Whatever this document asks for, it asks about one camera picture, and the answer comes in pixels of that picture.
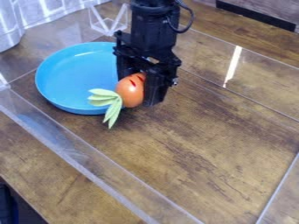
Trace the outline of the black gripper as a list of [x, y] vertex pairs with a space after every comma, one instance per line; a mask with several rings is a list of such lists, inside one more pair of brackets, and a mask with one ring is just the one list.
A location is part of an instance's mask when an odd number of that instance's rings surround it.
[[[164, 100], [168, 87], [178, 84], [182, 61], [172, 48], [176, 42], [180, 7], [176, 3], [131, 3], [131, 32], [115, 32], [118, 79], [146, 71], [144, 101], [154, 106]], [[159, 67], [146, 59], [159, 61]]]

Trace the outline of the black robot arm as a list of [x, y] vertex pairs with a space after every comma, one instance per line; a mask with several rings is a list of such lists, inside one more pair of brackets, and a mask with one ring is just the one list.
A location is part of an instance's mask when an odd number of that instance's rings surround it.
[[180, 59], [172, 52], [180, 7], [174, 0], [131, 0], [131, 32], [116, 31], [118, 79], [146, 72], [146, 106], [164, 100], [167, 89], [178, 83]]

